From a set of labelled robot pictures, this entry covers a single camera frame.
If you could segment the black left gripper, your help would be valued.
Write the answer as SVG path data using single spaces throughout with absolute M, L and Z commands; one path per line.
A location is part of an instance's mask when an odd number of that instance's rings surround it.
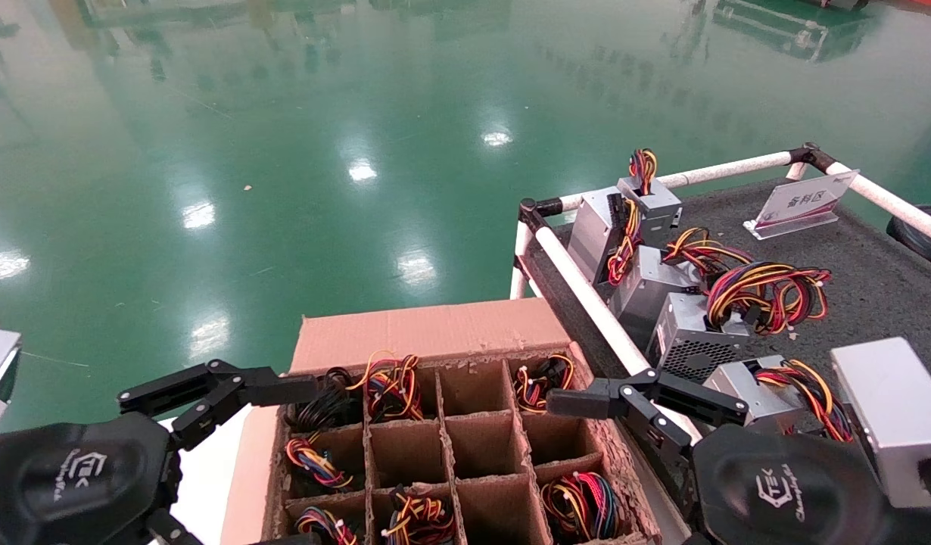
M 0 434 L 0 544 L 203 544 L 166 510 L 182 476 L 176 450 L 195 449 L 246 406 L 319 392 L 311 375 L 212 360 L 123 391 L 124 415 L 111 421 Z M 171 432 L 148 418 L 180 407 Z M 310 532 L 257 544 L 322 541 Z

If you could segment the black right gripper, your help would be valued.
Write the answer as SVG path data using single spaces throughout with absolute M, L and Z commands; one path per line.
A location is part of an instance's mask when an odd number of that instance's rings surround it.
M 667 410 L 718 428 L 694 446 Z M 695 485 L 684 485 L 683 545 L 881 544 L 898 515 L 857 446 L 759 434 L 747 404 L 731 394 L 649 369 L 597 378 L 584 390 L 552 390 L 547 411 L 581 419 L 624 419 L 662 458 L 689 456 Z

